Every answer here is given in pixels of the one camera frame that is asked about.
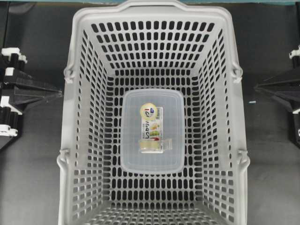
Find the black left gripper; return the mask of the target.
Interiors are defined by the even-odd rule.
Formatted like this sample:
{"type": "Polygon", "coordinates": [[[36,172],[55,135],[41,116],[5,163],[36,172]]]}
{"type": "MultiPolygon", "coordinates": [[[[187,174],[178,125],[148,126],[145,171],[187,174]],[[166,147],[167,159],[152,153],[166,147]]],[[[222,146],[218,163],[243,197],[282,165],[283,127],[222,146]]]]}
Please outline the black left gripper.
{"type": "Polygon", "coordinates": [[[0,149],[12,144],[20,133],[22,109],[16,105],[31,104],[62,97],[55,86],[22,72],[26,56],[18,47],[0,51],[0,149]]]}

